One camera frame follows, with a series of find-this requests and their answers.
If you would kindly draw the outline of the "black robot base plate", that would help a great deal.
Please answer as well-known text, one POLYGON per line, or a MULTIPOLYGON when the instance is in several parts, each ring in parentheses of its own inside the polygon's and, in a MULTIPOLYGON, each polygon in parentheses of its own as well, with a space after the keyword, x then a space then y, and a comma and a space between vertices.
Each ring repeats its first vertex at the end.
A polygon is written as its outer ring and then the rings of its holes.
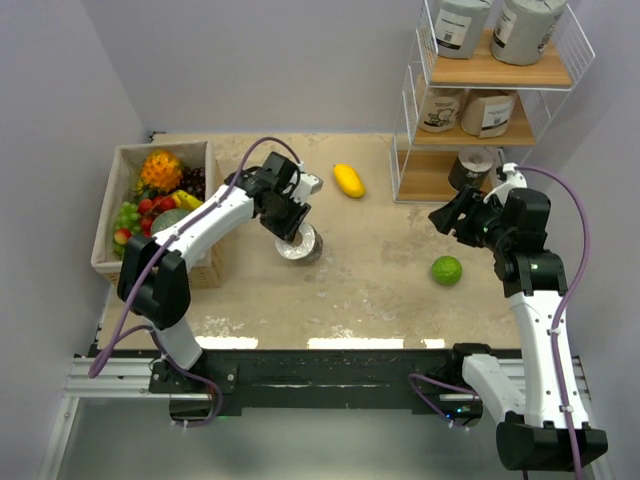
POLYGON ((486 344, 457 343, 450 349, 385 350, 206 350, 187 375, 160 361, 152 368, 150 390, 170 394, 175 418, 204 416, 197 395, 223 394, 222 414, 249 408, 408 410, 430 413, 435 404, 454 418, 481 414, 462 379, 462 363, 472 354, 495 355, 486 344))

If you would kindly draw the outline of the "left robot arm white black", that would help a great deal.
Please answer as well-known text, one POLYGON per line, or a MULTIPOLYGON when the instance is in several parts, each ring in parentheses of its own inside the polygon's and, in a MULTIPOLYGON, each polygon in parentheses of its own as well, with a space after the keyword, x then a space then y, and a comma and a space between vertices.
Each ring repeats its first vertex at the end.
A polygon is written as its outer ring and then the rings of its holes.
POLYGON ((206 356, 186 318, 195 263, 253 219, 277 239, 292 242, 311 209, 310 197, 321 188, 321 179, 303 165, 272 152, 259 166, 240 166, 209 200, 174 225, 129 241, 117 287, 123 313, 143 317, 183 391, 196 392, 210 379, 206 356))

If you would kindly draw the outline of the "clear white tissue roll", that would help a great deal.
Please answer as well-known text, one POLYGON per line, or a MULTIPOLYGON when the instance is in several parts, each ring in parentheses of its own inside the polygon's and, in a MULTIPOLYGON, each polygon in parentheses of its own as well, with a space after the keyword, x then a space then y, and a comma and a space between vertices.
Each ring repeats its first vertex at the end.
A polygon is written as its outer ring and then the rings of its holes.
POLYGON ((495 151, 488 147, 469 146, 461 149, 448 174, 450 186, 456 191, 466 185, 480 189, 495 159, 495 151))

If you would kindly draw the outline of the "black tissue roll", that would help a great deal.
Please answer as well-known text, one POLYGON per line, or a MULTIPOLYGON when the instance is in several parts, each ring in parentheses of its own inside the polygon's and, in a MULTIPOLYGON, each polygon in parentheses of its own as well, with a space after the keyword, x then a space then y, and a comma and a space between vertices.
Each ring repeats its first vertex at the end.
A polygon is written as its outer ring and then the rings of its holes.
POLYGON ((275 246, 285 260, 304 265, 311 264, 321 257, 324 242, 321 234, 310 223, 303 222, 291 242, 276 238, 275 246))

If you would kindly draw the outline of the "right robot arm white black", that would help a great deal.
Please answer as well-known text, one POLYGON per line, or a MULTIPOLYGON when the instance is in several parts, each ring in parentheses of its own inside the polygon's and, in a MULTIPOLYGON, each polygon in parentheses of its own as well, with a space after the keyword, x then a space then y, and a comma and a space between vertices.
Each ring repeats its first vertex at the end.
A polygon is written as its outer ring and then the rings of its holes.
POLYGON ((489 249, 518 327, 525 388, 519 390, 487 351, 445 369, 448 386, 471 389, 496 423, 496 446, 508 470, 571 472, 608 450, 591 426, 572 367, 566 329, 569 288, 561 258, 545 246, 549 198, 517 187, 503 199, 465 186, 429 216, 462 244, 489 249))

